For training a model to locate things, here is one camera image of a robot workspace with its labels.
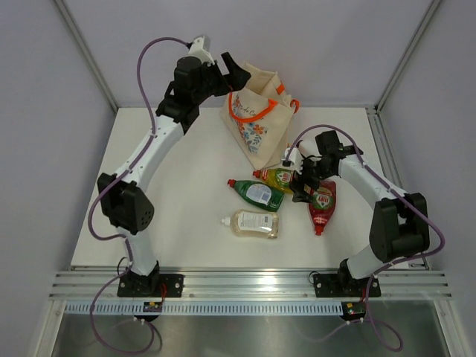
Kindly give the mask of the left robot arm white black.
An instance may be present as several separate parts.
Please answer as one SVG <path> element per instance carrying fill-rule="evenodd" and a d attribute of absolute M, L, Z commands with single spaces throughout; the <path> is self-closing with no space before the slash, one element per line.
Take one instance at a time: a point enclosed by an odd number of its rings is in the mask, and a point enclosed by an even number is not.
<path fill-rule="evenodd" d="M 152 128 L 129 160 L 115 173 L 97 180 L 104 216 L 124 240 L 129 258 L 126 276 L 143 296 L 154 295 L 160 286 L 159 265 L 152 251 L 147 228 L 155 208 L 146 191 L 159 165 L 199 116 L 200 105 L 209 97 L 241 90 L 251 75 L 225 52 L 223 74 L 215 61 L 197 55 L 178 60 L 173 81 L 152 116 Z"/>

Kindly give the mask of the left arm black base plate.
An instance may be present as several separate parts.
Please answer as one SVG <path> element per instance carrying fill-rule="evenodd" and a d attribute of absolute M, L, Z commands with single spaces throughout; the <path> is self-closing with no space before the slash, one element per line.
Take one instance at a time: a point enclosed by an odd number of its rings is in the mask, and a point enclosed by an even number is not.
<path fill-rule="evenodd" d="M 148 276 L 128 273 L 120 278 L 119 298 L 179 298 L 184 288 L 183 274 L 153 272 Z"/>

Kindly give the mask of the yellow Fairy dish soap bottle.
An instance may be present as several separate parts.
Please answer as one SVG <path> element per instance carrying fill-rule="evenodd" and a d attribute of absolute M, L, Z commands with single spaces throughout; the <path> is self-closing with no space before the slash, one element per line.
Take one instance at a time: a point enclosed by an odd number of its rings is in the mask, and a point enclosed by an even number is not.
<path fill-rule="evenodd" d="M 293 172 L 291 170 L 283 168 L 255 170 L 252 175 L 270 187 L 284 193 L 293 194 L 289 187 L 293 178 Z"/>

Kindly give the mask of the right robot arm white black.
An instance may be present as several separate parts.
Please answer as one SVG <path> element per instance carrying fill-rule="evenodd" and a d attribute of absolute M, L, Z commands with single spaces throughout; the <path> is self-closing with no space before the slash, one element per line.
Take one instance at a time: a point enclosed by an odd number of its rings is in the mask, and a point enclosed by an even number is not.
<path fill-rule="evenodd" d="M 381 177 L 365 162 L 355 142 L 345 146 L 339 141 L 340 133 L 340 129 L 326 126 L 313 142 L 298 138 L 284 152 L 282 164 L 293 173 L 289 188 L 294 202 L 305 202 L 314 210 L 335 204 L 329 183 L 337 176 L 373 210 L 368 245 L 343 260 L 337 272 L 314 274 L 316 296 L 378 297 L 381 293 L 373 277 L 376 270 L 429 248 L 427 202 L 422 194 L 409 194 Z"/>

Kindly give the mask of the clear tea seed soap bottle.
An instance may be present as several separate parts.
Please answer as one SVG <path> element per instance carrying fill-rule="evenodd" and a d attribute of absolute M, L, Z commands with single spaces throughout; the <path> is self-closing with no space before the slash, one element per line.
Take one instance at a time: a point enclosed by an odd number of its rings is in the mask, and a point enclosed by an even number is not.
<path fill-rule="evenodd" d="M 237 237 L 277 239 L 279 232 L 279 216 L 272 212 L 238 210 L 222 218 L 221 224 L 229 227 Z"/>

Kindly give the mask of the canvas bag with orange handles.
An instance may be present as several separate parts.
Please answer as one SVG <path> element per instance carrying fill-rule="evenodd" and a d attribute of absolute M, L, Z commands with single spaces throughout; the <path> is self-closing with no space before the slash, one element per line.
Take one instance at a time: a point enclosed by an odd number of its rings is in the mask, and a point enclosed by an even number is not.
<path fill-rule="evenodd" d="M 276 71 L 247 62 L 242 67 L 251 78 L 227 96 L 220 116 L 252 167 L 262 170 L 280 163 L 300 101 L 286 91 Z"/>

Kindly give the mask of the red Fairy dish soap bottle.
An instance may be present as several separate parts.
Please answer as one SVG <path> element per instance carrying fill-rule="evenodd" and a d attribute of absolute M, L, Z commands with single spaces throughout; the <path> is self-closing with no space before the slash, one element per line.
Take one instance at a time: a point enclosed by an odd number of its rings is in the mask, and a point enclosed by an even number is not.
<path fill-rule="evenodd" d="M 309 203 L 309 213 L 314 226 L 314 232 L 321 236 L 327 223 L 331 220 L 336 206 L 336 183 L 323 180 L 319 188 L 312 191 L 312 201 Z"/>

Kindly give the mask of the green dish soap bottle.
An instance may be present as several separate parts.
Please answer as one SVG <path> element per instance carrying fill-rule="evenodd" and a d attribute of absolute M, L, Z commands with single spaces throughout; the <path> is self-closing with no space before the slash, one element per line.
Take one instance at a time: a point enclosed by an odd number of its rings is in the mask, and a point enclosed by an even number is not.
<path fill-rule="evenodd" d="M 250 205 L 268 212 L 276 213 L 284 199 L 282 191 L 258 181 L 228 179 L 227 185 Z"/>

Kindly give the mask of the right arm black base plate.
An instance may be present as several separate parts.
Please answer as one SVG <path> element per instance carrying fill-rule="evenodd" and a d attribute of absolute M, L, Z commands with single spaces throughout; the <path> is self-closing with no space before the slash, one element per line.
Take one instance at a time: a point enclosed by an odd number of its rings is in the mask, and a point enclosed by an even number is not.
<path fill-rule="evenodd" d="M 345 281 L 337 273 L 319 272 L 311 274 L 311 277 L 317 298 L 365 298 L 367 295 L 370 298 L 378 298 L 382 296 L 378 280 L 370 284 L 369 292 L 367 292 L 369 278 Z"/>

